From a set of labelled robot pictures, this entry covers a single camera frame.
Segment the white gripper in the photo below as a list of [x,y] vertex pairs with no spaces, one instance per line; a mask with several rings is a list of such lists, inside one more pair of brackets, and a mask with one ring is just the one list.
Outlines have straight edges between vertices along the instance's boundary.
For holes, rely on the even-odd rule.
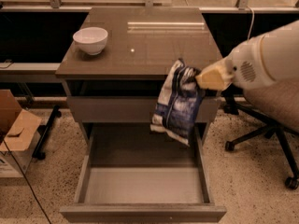
[[236,46],[225,58],[205,67],[195,77],[201,89],[224,91],[232,83],[251,90],[271,86],[275,80],[263,62],[263,36],[259,35]]

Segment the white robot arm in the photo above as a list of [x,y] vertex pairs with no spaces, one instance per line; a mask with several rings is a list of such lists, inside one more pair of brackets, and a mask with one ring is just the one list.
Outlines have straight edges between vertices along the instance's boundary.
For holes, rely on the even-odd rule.
[[228,56],[196,77],[202,89],[224,91],[231,84],[244,90],[299,78],[299,21],[237,45]]

